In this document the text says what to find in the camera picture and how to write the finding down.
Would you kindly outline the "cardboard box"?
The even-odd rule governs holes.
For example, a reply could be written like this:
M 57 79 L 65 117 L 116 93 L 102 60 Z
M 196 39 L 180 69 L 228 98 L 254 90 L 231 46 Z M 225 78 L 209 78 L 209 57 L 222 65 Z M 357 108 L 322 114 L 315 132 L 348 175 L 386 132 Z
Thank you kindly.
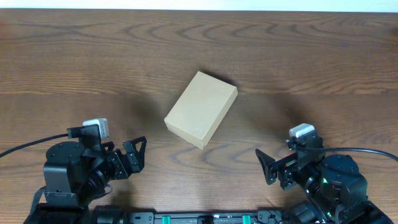
M 236 86 L 197 72 L 165 117 L 166 127 L 204 149 L 237 95 Z

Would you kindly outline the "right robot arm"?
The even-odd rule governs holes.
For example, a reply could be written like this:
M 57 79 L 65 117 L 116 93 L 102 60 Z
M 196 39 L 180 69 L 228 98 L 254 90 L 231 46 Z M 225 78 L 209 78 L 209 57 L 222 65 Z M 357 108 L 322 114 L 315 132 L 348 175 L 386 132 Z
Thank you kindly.
M 368 199 L 368 182 L 349 155 L 297 151 L 276 161 L 257 149 L 256 156 L 267 184 L 298 185 L 307 197 L 282 212 L 282 223 L 391 223 Z

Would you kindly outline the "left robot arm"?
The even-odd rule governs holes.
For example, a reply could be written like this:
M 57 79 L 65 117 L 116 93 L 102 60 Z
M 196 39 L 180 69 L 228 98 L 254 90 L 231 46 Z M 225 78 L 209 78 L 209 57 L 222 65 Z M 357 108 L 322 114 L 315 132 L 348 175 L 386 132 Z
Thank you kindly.
M 80 136 L 52 146 L 46 153 L 45 186 L 34 195 L 26 223 L 128 223 L 127 213 L 92 201 L 108 194 L 110 181 L 128 179 L 144 168 L 147 139 L 123 144 L 125 153 L 97 136 Z

